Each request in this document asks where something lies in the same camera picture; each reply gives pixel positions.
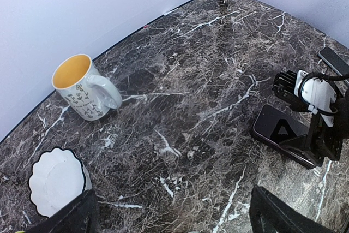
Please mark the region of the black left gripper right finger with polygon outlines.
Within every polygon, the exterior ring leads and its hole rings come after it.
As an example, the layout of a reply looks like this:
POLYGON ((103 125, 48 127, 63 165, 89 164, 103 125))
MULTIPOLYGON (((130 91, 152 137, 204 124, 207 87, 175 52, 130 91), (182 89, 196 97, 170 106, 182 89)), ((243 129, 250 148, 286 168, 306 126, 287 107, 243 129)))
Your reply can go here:
POLYGON ((249 217, 253 232, 332 232, 257 185, 251 192, 249 217))

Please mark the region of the black smartphone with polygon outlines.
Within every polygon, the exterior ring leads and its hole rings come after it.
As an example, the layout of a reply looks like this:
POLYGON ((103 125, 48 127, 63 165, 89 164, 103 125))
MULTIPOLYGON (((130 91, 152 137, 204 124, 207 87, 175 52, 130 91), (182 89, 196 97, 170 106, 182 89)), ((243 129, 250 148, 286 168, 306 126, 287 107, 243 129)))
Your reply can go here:
POLYGON ((251 135, 307 169, 313 169, 316 165, 299 151, 280 146, 283 141, 307 135, 308 130, 307 126, 294 118, 269 104, 264 104, 251 127, 251 135))

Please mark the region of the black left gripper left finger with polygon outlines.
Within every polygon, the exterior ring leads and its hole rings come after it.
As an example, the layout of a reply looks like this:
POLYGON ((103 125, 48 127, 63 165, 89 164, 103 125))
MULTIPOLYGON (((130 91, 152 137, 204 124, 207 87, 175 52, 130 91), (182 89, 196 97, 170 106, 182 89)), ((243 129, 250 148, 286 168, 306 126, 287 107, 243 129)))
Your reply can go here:
POLYGON ((52 217, 26 232, 96 232, 98 203, 94 190, 86 190, 52 217))

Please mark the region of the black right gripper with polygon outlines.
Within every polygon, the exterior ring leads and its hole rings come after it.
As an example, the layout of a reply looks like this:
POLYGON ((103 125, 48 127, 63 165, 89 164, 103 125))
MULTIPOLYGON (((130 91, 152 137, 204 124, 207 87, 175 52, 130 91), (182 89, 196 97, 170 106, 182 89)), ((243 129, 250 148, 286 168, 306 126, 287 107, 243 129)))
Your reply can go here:
POLYGON ((314 166, 322 166, 324 158, 340 160, 343 140, 336 127, 328 127, 318 113, 311 118, 308 135, 303 134, 281 141, 279 147, 286 151, 307 152, 307 157, 314 166))

